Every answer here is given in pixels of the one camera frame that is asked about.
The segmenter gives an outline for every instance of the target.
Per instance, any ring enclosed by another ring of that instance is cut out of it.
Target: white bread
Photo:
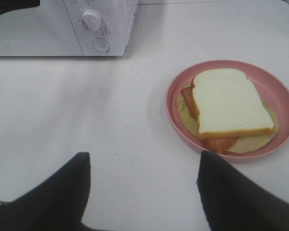
[[[232,68],[195,76],[192,94],[198,114],[198,139],[269,135],[274,122],[244,72]]]

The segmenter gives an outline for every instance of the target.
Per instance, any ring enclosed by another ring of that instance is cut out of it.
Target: tabletop surface
[[[88,151],[92,183],[83,223],[208,231],[196,184],[200,154],[172,128],[164,99],[179,72],[217,59],[257,65],[289,89],[289,6],[140,5],[123,57],[0,58],[0,202]],[[289,202],[289,141],[232,165]]]

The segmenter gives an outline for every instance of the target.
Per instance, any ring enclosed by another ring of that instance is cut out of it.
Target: white microwave
[[[0,6],[0,56],[121,56],[138,0],[40,0],[5,10],[7,5]]]

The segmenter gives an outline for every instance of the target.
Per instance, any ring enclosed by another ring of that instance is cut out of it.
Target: ham
[[[181,90],[181,94],[184,97],[190,115],[194,119],[197,119],[196,107],[192,98],[192,87],[183,88]],[[235,144],[238,139],[239,137],[205,140],[205,148],[222,154],[223,152],[228,150],[228,148],[230,148],[233,144]]]

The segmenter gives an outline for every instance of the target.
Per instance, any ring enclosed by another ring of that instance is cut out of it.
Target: pink plate
[[[283,146],[289,139],[289,90],[269,72],[248,63],[232,60],[215,60],[196,64],[181,72],[170,84],[166,94],[166,110],[170,122],[181,138],[196,151],[205,150],[203,142],[184,127],[176,101],[181,89],[190,83],[198,73],[215,68],[236,68],[246,73],[247,78],[254,83],[261,98],[274,109],[280,122],[279,132],[264,147],[245,154],[226,152],[220,155],[229,159],[250,159],[267,155]]]

